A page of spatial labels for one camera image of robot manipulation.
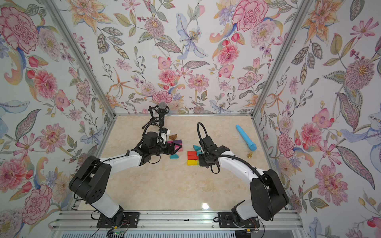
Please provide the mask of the teal triangle block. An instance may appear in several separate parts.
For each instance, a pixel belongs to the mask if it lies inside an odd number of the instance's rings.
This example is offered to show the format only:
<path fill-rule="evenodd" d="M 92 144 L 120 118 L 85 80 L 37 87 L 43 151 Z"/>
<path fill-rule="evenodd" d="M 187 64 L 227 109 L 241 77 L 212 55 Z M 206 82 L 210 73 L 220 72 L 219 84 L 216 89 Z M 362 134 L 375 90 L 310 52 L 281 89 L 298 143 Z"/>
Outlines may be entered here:
<path fill-rule="evenodd" d="M 200 150 L 201 150 L 201 147 L 200 147 L 200 146 L 196 146 L 196 145 L 194 145 L 193 148 L 194 148 L 195 151 L 200 151 Z"/>

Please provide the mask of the yellow block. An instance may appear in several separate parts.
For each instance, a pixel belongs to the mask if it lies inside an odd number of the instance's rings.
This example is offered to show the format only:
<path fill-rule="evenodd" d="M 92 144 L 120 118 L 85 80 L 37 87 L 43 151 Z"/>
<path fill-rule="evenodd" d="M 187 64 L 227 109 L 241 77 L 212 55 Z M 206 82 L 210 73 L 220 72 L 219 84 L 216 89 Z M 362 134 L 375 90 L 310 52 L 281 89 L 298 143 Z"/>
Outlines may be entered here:
<path fill-rule="evenodd" d="M 198 165 L 198 160 L 188 160 L 187 161 L 188 166 L 197 166 Z"/>

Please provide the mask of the brown triangle block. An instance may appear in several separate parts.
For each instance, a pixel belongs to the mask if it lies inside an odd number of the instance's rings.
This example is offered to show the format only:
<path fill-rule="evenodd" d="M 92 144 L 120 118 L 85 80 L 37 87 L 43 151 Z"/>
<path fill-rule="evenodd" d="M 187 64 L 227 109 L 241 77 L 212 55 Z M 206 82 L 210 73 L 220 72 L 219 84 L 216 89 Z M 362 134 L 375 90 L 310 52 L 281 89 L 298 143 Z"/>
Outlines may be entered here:
<path fill-rule="evenodd" d="M 177 135 L 177 134 L 174 134 L 174 135 L 170 135 L 170 136 L 169 136 L 169 139 L 170 139 L 170 140 L 176 140 L 177 137 L 178 137 L 178 135 Z"/>

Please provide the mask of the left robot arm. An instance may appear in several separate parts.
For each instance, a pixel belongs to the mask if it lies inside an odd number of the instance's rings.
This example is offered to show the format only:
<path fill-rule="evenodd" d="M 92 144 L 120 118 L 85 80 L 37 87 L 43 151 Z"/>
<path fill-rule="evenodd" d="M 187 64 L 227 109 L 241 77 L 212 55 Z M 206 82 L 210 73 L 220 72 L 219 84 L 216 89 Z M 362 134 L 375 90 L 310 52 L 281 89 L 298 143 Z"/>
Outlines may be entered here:
<path fill-rule="evenodd" d="M 175 155 L 181 148 L 181 144 L 168 142 L 164 133 L 148 132 L 142 136 L 137 146 L 125 155 L 104 160 L 95 156 L 87 157 L 68 187 L 103 216 L 119 224 L 124 220 L 124 209 L 106 192 L 110 176 L 145 165 L 153 156 Z"/>

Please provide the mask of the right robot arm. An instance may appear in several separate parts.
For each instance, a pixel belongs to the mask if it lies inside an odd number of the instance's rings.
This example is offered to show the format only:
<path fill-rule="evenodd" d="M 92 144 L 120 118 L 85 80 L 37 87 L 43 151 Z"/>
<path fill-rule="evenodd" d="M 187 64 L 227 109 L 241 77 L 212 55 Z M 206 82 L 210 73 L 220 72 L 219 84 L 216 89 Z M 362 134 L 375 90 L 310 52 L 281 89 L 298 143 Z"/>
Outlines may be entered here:
<path fill-rule="evenodd" d="M 251 199 L 244 200 L 232 208 L 232 216 L 236 223 L 255 217 L 270 221 L 289 204 L 289 198 L 277 172 L 253 167 L 226 146 L 218 147 L 209 136 L 200 139 L 199 143 L 203 150 L 199 155 L 200 166 L 226 169 L 250 187 Z"/>

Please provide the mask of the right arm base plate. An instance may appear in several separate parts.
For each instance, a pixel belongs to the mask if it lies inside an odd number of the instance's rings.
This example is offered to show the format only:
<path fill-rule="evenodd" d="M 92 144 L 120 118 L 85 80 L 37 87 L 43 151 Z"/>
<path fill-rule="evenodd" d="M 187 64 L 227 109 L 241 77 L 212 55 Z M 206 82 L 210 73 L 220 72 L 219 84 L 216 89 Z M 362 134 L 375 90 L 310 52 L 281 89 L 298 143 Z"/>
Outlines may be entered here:
<path fill-rule="evenodd" d="M 257 229 L 260 228 L 260 222 L 257 217 L 243 220 L 233 212 L 218 212 L 213 218 L 214 223 L 218 223 L 220 228 L 239 228 L 239 229 Z"/>

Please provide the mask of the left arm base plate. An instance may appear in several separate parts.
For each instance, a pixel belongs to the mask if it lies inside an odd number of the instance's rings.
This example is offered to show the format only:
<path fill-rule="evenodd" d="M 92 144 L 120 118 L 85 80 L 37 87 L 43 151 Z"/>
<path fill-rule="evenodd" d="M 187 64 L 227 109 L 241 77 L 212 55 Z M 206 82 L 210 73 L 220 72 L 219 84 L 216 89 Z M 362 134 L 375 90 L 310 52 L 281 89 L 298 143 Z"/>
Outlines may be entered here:
<path fill-rule="evenodd" d="M 137 228 L 140 218 L 139 212 L 124 212 L 123 214 L 116 214 L 113 218 L 108 218 L 104 214 L 101 214 L 96 228 L 111 229 L 117 227 L 123 229 Z"/>

